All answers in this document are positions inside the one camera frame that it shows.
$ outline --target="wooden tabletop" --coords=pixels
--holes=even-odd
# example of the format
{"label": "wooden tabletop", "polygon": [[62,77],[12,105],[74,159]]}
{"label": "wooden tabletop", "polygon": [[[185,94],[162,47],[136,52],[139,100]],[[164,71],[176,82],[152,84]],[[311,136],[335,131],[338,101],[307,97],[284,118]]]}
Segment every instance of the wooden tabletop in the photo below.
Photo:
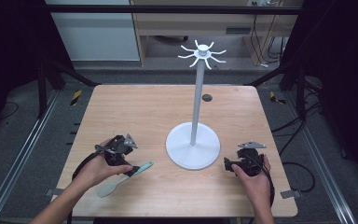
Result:
{"label": "wooden tabletop", "polygon": [[256,141],[267,148],[275,186],[272,213],[292,217],[297,213],[269,124],[254,87],[208,86],[211,102],[201,101],[200,123],[211,127],[220,140],[220,154],[209,167],[189,171],[169,158],[168,133],[193,116],[195,86],[101,85],[91,95],[75,142],[57,188],[65,188],[79,163],[94,145],[118,134],[130,133],[138,145],[126,156],[132,165],[154,165],[121,183],[115,192],[100,198],[90,189],[74,208],[75,217],[251,217],[250,205],[240,180],[224,168],[223,158],[237,161],[237,145]]}

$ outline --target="human arm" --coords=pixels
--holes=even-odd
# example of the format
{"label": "human arm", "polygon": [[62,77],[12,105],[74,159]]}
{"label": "human arm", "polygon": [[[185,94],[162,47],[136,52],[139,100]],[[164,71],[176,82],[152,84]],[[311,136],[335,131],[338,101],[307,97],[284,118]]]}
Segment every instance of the human arm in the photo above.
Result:
{"label": "human arm", "polygon": [[[264,156],[264,164],[269,172],[270,165],[266,155]],[[256,176],[248,176],[238,165],[232,164],[231,167],[245,188],[245,193],[254,208],[255,220],[257,224],[274,223],[274,218],[270,208],[269,179],[264,172],[261,172]]]}
{"label": "human arm", "polygon": [[130,165],[109,166],[103,155],[89,161],[77,177],[55,198],[31,223],[63,223],[83,194],[111,175],[122,174],[132,169]]}

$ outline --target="white pole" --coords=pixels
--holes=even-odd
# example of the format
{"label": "white pole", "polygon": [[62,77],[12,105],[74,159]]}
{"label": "white pole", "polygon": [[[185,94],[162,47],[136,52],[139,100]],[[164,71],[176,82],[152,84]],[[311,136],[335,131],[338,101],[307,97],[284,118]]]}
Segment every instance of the white pole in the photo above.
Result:
{"label": "white pole", "polygon": [[192,147],[196,145],[204,71],[205,71],[205,61],[199,60],[197,65],[196,91],[194,95],[193,123],[191,126],[190,145]]}

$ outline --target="white stand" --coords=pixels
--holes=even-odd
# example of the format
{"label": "white stand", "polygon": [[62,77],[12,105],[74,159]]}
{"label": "white stand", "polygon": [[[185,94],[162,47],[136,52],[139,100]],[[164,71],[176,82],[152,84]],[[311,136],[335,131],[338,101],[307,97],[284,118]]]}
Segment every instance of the white stand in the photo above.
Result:
{"label": "white stand", "polygon": [[199,114],[205,64],[211,69],[207,59],[213,58],[219,63],[225,63],[216,60],[211,55],[212,53],[221,54],[226,51],[218,53],[210,52],[208,49],[213,43],[208,47],[206,45],[198,45],[196,40],[196,45],[198,47],[197,50],[186,49],[182,46],[183,49],[193,51],[194,54],[185,57],[179,56],[180,58],[197,57],[196,61],[190,65],[192,67],[198,63],[193,121],[174,127],[168,134],[166,142],[167,152],[171,160],[188,170],[206,168],[216,160],[220,152],[220,141],[217,134],[210,127],[199,123]]}

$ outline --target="round white base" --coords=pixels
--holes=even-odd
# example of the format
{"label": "round white base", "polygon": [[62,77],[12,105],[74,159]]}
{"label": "round white base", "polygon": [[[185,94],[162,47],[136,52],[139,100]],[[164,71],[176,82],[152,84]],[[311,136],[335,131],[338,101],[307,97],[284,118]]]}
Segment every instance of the round white base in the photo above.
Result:
{"label": "round white base", "polygon": [[190,145],[192,122],[174,127],[167,137],[166,148],[171,160],[177,165],[200,170],[212,164],[220,152],[217,134],[208,126],[199,123],[195,145]]}

